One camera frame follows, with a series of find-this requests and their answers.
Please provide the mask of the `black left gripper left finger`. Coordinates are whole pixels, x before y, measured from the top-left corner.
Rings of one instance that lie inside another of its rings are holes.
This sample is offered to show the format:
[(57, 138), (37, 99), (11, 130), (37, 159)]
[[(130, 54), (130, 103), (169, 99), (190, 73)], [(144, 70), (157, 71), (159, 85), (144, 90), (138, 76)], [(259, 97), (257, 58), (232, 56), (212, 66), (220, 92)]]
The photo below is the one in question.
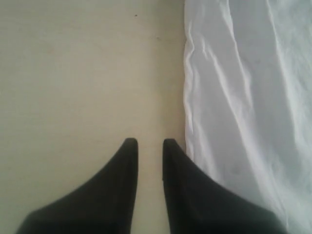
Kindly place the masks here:
[(70, 194), (31, 212), (19, 234), (129, 234), (138, 178), (138, 143), (124, 140), (90, 180)]

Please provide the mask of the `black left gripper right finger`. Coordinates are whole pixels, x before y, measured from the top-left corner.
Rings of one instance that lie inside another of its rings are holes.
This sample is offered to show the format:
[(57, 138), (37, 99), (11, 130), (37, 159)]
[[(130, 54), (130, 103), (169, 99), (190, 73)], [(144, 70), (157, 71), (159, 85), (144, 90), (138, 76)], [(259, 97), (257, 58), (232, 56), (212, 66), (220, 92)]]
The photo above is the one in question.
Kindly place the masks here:
[(270, 211), (202, 172), (174, 139), (163, 142), (162, 178), (172, 234), (285, 234)]

